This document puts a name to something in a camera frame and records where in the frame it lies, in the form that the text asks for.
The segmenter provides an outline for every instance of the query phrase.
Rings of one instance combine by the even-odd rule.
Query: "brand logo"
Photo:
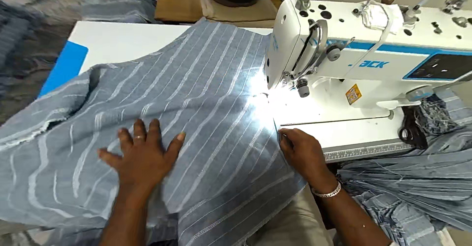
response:
[[[371,67],[371,68],[383,68],[384,65],[388,64],[389,62],[382,62],[382,61],[367,61],[365,60],[359,67]]]

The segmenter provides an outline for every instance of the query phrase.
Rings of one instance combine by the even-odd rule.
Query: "gray-blue fabric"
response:
[[[440,246],[429,216],[472,231],[471,147],[466,126],[431,139],[426,150],[349,162],[338,174],[392,240]]]
[[[266,45],[262,35],[201,21],[161,50],[94,66],[38,98],[0,128],[0,218],[103,227],[118,177],[96,149],[121,153],[118,128],[158,118],[164,145],[187,136],[150,200],[153,240],[169,239],[159,227],[178,226],[184,246],[244,241],[306,184],[286,164],[261,94]]]

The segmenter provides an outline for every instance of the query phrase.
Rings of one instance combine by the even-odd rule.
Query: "left hand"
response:
[[[98,149],[99,157],[118,172],[120,188],[150,191],[171,170],[185,139],[185,133],[177,134],[165,151],[161,147],[159,121],[153,119],[146,133],[141,119],[134,123],[134,137],[126,128],[118,131],[123,157]]]

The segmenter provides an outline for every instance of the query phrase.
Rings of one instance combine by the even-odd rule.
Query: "striped fabric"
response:
[[[158,227],[178,226],[184,246],[244,241],[306,184],[283,159],[267,112],[266,44],[202,21],[155,53],[94,66],[37,99],[0,128],[0,218],[103,227],[118,177],[95,150],[120,153],[118,128],[158,118],[164,145],[187,137],[150,200],[152,240],[170,239]]]

